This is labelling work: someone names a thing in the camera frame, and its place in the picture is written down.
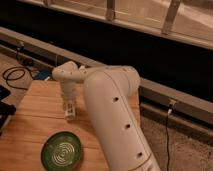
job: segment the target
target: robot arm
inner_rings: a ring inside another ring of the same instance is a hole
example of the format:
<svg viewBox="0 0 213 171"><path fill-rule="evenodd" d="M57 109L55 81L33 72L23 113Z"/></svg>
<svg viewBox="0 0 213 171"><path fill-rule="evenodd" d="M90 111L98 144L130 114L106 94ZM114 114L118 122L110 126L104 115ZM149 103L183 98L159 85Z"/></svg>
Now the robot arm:
<svg viewBox="0 0 213 171"><path fill-rule="evenodd" d="M56 68L53 76L61 83L83 83L86 108L110 170L160 171L127 102L139 87L137 71L108 66L70 72Z"/></svg>

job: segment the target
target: wooden cutting board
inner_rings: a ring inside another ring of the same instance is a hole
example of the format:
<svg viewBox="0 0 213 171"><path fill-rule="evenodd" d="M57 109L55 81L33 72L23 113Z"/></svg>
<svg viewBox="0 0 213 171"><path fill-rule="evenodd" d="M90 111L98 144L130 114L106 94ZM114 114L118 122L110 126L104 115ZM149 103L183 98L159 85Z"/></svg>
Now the wooden cutting board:
<svg viewBox="0 0 213 171"><path fill-rule="evenodd" d="M60 87L54 81L33 81L16 114L0 137L0 171L44 171L40 160L46 140L56 132L76 134L83 146L83 158L76 171L108 171L106 160L85 110L81 85L77 89L77 118L64 119ZM138 94L129 103L140 123Z"/></svg>

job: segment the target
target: green plate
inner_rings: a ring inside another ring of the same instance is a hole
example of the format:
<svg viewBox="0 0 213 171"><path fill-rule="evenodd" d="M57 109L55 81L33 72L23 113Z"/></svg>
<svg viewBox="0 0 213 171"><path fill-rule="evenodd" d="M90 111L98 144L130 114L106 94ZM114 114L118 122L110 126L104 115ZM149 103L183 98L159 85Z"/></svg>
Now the green plate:
<svg viewBox="0 0 213 171"><path fill-rule="evenodd" d="M47 171L71 171L80 158L80 140L71 132L54 134L41 151L41 161Z"/></svg>

